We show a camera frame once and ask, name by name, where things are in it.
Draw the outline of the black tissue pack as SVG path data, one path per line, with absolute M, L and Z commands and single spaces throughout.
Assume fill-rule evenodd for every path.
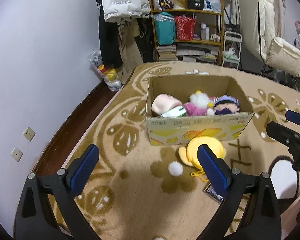
M 223 197 L 221 195 L 218 195 L 215 192 L 215 189 L 212 187 L 212 185 L 210 183 L 203 189 L 203 191 L 209 197 L 211 197 L 212 199 L 214 199 L 216 202 L 218 202 L 218 203 L 222 203 L 223 202 Z

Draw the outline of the purple hair plush doll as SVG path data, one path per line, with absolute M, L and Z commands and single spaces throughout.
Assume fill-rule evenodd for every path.
M 239 101 L 232 96 L 223 95 L 215 98 L 213 102 L 213 109 L 215 111 L 215 115 L 235 114 L 240 110 Z

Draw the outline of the white fluffy plush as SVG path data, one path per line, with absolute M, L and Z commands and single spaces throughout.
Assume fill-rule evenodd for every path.
M 211 100 L 207 94 L 197 90 L 190 96 L 190 103 L 195 105 L 197 108 L 213 108 L 213 100 Z

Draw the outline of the magenta plush toy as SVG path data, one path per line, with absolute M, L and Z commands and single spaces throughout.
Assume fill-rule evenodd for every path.
M 215 111 L 213 108 L 198 108 L 191 102 L 183 105 L 186 110 L 186 116 L 214 116 Z

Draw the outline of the yellow round plush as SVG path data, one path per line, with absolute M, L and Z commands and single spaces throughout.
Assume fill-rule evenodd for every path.
M 216 138 L 196 137 L 186 147 L 179 147 L 178 155 L 183 164 L 197 169 L 195 172 L 190 173 L 191 177 L 197 177 L 204 182 L 208 182 L 204 168 L 209 168 L 210 165 L 216 166 L 216 159 L 226 157 L 226 149 Z

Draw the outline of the pink cylinder plush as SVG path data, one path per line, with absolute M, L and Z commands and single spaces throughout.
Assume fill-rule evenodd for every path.
M 179 105 L 183 105 L 183 103 L 175 97 L 167 94 L 159 94 L 151 105 L 151 111 L 153 116 L 162 117 L 162 113 L 165 113 Z

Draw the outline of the white trolley cart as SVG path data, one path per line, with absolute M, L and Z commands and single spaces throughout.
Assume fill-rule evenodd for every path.
M 223 43 L 222 66 L 239 69 L 241 62 L 242 35 L 233 31 L 226 31 Z

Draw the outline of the cardboard box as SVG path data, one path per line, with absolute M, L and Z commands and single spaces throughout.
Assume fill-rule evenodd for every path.
M 239 102 L 239 112 L 214 116 L 161 117 L 152 111 L 154 99 L 167 94 L 187 103 L 196 91 L 218 98 L 232 96 Z M 218 140 L 233 140 L 254 116 L 252 105 L 241 86 L 230 76 L 171 75 L 151 77 L 148 84 L 146 127 L 152 145 L 181 145 L 195 137 L 209 136 Z

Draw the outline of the cream recliner chair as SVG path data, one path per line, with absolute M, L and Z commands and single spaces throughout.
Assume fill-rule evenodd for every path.
M 275 0 L 237 0 L 247 50 L 265 66 L 300 78 L 300 50 L 276 35 Z

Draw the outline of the stack of books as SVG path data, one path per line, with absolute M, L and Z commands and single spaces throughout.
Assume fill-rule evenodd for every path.
M 176 56 L 177 46 L 175 44 L 168 46 L 158 46 L 157 54 L 158 61 L 174 61 L 177 60 Z

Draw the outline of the teal bag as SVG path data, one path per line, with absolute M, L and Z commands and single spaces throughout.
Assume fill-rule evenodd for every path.
M 160 46 L 172 45 L 175 40 L 175 19 L 174 16 L 161 12 L 153 16 L 155 33 Z

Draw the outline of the plastic bag of toys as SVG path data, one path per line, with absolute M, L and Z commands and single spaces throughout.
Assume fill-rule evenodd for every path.
M 110 91 L 117 92 L 121 89 L 122 83 L 117 72 L 113 67 L 104 66 L 100 50 L 93 51 L 89 55 L 89 62 L 99 76 L 102 77 Z

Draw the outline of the beige trench coat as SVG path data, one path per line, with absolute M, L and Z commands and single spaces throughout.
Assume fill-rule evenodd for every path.
M 119 29 L 119 51 L 123 65 L 117 69 L 122 84 L 125 84 L 134 69 L 143 64 L 135 37 L 140 35 L 137 20 L 125 23 Z

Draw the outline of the white puffer jacket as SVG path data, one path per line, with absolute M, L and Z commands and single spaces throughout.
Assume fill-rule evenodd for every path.
M 108 23 L 130 22 L 151 12 L 149 0 L 102 0 L 104 20 Z

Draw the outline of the wall socket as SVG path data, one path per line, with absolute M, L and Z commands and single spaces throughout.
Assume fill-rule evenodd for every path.
M 21 150 L 19 150 L 16 147 L 11 152 L 11 157 L 17 162 L 19 162 L 21 160 L 22 156 L 23 156 L 23 153 L 21 152 Z
M 25 129 L 25 131 L 23 132 L 23 136 L 28 141 L 31 141 L 35 135 L 36 135 L 35 131 L 30 126 L 27 129 Z

